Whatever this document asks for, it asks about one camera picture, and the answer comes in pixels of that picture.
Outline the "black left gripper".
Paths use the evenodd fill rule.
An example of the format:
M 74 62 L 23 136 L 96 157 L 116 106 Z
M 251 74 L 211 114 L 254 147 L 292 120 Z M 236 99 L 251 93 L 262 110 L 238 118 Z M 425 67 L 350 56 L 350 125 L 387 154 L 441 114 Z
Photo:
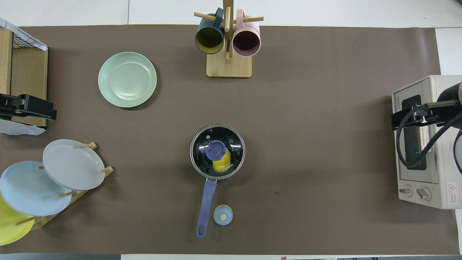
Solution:
M 38 117 L 54 121 L 57 112 L 53 108 L 53 102 L 35 96 L 0 94 L 0 118 L 13 121 L 13 117 Z

